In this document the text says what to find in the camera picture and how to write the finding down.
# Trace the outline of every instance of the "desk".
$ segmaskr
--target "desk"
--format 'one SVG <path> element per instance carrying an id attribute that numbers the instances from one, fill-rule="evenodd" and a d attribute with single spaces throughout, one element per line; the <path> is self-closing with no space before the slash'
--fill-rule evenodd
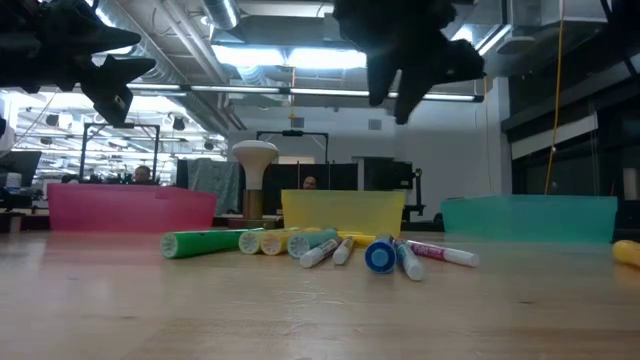
<path id="1" fill-rule="evenodd" d="M 370 273 L 361 249 L 346 267 L 303 270 L 239 252 L 166 261 L 158 236 L 5 236 L 0 359 L 640 356 L 640 272 L 609 245 L 457 247 L 480 267 L 425 259 L 415 283 Z"/>

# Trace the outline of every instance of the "blue cap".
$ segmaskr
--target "blue cap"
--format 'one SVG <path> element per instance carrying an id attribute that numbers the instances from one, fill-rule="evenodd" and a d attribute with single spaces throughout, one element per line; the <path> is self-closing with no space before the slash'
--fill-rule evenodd
<path id="1" fill-rule="evenodd" d="M 389 254 L 382 249 L 375 249 L 371 253 L 371 262 L 375 266 L 384 267 L 389 262 Z"/>
<path id="2" fill-rule="evenodd" d="M 396 263 L 396 253 L 389 240 L 376 240 L 364 254 L 367 266 L 375 273 L 389 273 Z"/>

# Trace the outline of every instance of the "green marker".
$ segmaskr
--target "green marker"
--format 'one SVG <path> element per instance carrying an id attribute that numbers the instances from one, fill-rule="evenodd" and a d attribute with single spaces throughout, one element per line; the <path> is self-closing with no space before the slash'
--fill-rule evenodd
<path id="1" fill-rule="evenodd" d="M 160 249 L 162 256 L 167 259 L 180 259 L 211 254 L 218 251 L 237 250 L 240 235 L 247 231 L 250 230 L 207 230 L 166 233 L 160 242 Z"/>
<path id="2" fill-rule="evenodd" d="M 307 251 L 320 246 L 325 241 L 337 238 L 338 233 L 335 229 L 295 234 L 287 240 L 287 251 L 292 258 L 299 259 Z"/>

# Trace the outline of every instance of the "red marker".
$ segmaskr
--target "red marker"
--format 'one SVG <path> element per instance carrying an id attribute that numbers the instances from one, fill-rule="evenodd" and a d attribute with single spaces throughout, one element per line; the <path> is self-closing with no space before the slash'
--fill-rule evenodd
<path id="1" fill-rule="evenodd" d="M 413 240 L 407 240 L 411 250 L 416 255 L 428 257 L 430 259 L 442 260 L 458 265 L 476 267 L 480 264 L 480 258 L 470 252 L 449 249 L 431 244 L 424 244 Z"/>

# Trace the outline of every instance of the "pink bin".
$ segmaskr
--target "pink bin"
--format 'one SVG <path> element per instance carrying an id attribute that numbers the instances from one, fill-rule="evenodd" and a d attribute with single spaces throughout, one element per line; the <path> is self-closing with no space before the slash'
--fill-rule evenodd
<path id="1" fill-rule="evenodd" d="M 170 232 L 209 229 L 216 196 L 175 187 L 49 184 L 56 231 Z"/>

